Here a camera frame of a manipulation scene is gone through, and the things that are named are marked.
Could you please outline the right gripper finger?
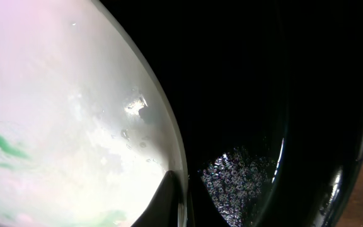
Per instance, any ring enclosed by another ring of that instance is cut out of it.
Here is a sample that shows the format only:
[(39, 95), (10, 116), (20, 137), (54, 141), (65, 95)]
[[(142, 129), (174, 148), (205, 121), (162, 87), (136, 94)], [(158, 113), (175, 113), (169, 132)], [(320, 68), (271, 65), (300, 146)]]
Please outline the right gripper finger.
[(167, 171), (146, 210), (132, 227), (177, 227), (182, 187), (174, 171)]

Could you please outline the black round tray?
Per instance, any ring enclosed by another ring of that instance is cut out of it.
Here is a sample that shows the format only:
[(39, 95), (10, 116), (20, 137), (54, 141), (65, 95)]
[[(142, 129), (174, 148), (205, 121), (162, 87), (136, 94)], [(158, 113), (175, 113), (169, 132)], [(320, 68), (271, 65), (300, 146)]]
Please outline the black round tray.
[(189, 226), (335, 226), (363, 164), (363, 1), (105, 1), (170, 102)]

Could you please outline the white plate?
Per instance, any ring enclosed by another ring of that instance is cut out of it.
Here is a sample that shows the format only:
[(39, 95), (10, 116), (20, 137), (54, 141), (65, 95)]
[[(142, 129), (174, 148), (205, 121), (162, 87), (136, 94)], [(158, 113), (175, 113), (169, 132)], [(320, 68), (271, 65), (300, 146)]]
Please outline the white plate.
[(132, 226), (185, 149), (147, 60), (100, 1), (0, 0), (0, 226)]

